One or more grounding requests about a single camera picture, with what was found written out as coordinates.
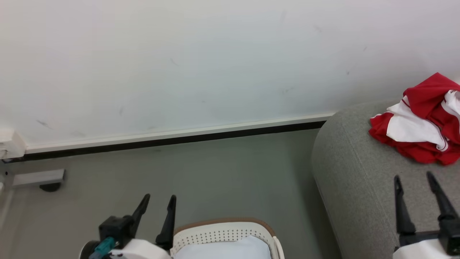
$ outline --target gray sofa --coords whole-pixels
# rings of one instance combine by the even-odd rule
[[[369,135],[369,118],[397,102],[367,103],[340,111],[316,138],[313,172],[343,259],[391,259],[398,246],[396,174],[401,177],[417,231],[439,229],[439,209],[426,171],[434,173],[460,211],[460,162],[450,166],[419,164]]]

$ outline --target wall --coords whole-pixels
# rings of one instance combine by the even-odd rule
[[[2,0],[0,127],[33,149],[400,97],[434,72],[458,75],[459,11],[455,0]]]

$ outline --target teal cable connector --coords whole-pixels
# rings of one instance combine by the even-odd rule
[[[89,256],[89,259],[101,259],[103,256],[108,254],[115,247],[115,239],[113,237],[107,237],[104,239],[98,247]]]

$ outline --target floor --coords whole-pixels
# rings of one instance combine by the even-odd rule
[[[287,259],[339,259],[310,156],[318,130],[303,130],[30,161],[11,173],[65,168],[55,193],[16,189],[0,258],[77,258],[108,216],[131,214],[151,194],[137,238],[153,241],[177,195],[176,226],[254,217],[276,232]]]

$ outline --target laundry basket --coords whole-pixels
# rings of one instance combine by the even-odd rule
[[[271,227],[255,218],[223,218],[189,224],[177,228],[171,257],[191,244],[238,241],[249,235],[263,240],[270,248],[272,259],[284,259],[283,248]]]

